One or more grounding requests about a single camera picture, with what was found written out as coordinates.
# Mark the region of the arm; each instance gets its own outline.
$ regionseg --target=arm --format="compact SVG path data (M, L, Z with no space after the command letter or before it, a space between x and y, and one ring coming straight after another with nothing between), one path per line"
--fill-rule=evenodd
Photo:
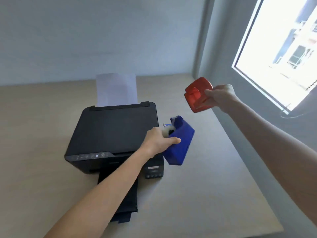
M234 120L284 190L317 225L317 153L242 103L231 85L205 93L211 97L209 104Z
M177 143L180 143L179 138L163 138L158 127L149 130L141 147L66 212L44 238L100 237L142 166L154 155Z

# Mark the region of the building window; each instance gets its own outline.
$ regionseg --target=building window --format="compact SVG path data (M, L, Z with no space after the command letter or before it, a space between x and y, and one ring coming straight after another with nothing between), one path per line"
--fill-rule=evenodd
M317 0L258 0L233 68L285 113L317 85Z

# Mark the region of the person's left hand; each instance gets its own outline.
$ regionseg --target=person's left hand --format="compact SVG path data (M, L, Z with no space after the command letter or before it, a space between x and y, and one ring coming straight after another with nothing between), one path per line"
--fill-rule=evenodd
M164 138L162 130L159 127L154 127L147 131L140 149L145 150L148 152L149 156L153 157L154 155L165 151L172 144L179 144L180 141L181 139L177 137Z

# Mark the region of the white paper sheet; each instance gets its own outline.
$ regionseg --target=white paper sheet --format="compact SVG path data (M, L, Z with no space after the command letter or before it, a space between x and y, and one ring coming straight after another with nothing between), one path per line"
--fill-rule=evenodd
M135 74L100 74L96 84L97 107L138 103Z

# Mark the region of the wooden table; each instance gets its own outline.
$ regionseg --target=wooden table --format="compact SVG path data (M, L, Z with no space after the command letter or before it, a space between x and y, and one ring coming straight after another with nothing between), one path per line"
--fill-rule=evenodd
M282 231L212 110L194 114L189 75L137 78L138 101L156 103L160 125L181 115L196 131L182 166L139 179L138 209L104 237L248 237ZM42 237L98 175L64 160L95 81L0 87L0 237Z

